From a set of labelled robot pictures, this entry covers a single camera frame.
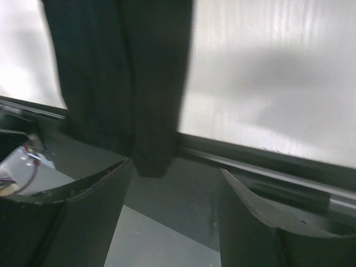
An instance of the wire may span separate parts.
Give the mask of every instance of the wire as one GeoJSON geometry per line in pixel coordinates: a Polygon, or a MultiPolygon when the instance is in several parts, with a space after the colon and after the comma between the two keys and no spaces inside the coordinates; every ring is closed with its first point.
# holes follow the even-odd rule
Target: wire
{"type": "Polygon", "coordinates": [[[31,185],[31,183],[33,183],[34,179],[37,176],[39,161],[38,160],[33,160],[33,165],[34,165],[34,169],[33,169],[33,173],[31,175],[31,177],[28,179],[27,183],[24,186],[22,186],[19,190],[14,192],[14,194],[19,194],[19,193],[25,191],[25,189],[27,189],[31,185]]]}
{"type": "Polygon", "coordinates": [[[28,148],[27,148],[26,143],[23,144],[23,148],[24,148],[24,150],[25,150],[27,153],[29,153],[29,150],[28,150],[28,148]]]}

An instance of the gray floor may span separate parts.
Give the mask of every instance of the gray floor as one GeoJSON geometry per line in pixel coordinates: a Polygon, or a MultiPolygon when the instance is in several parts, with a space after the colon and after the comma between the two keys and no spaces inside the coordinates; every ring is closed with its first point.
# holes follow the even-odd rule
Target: gray floor
{"type": "MultiPolygon", "coordinates": [[[[28,160],[24,159],[23,155],[22,152],[15,151],[4,161],[9,173],[18,181],[20,187],[26,183],[33,170],[33,166],[26,165],[28,160]]],[[[41,165],[34,183],[23,194],[50,189],[71,181],[73,179],[59,171],[41,165]]],[[[131,192],[128,195],[132,196],[141,191],[135,189],[136,184],[137,182],[131,184],[131,192]]],[[[136,195],[133,198],[144,199],[146,196],[136,195]]],[[[162,209],[156,207],[156,210],[167,211],[164,204],[161,207],[162,209]]],[[[220,254],[217,251],[124,206],[105,263],[105,267],[114,266],[219,267],[221,265],[220,254]]]]}
{"type": "Polygon", "coordinates": [[[124,206],[105,267],[220,267],[220,253],[124,206]]]}

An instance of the white wall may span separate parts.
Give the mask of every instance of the white wall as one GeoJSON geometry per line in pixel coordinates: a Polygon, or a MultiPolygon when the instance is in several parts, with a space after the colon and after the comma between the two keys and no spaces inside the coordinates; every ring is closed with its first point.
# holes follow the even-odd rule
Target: white wall
{"type": "Polygon", "coordinates": [[[42,4],[0,0],[0,95],[64,107],[42,4]]]}

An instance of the translucent panel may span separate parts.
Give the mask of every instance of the translucent panel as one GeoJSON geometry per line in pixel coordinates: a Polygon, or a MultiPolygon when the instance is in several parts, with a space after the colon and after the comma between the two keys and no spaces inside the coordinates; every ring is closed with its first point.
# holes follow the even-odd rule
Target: translucent panel
{"type": "Polygon", "coordinates": [[[0,0],[0,25],[0,95],[64,107],[40,1],[0,0]]]}
{"type": "Polygon", "coordinates": [[[180,131],[356,167],[356,1],[196,0],[180,131]]]}

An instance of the dark fabric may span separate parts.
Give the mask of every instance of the dark fabric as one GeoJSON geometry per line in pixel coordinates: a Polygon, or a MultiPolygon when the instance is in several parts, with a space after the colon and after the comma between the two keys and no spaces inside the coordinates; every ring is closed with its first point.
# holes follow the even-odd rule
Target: dark fabric
{"type": "Polygon", "coordinates": [[[191,0],[43,0],[69,116],[64,133],[131,156],[142,176],[172,160],[191,0]]]}

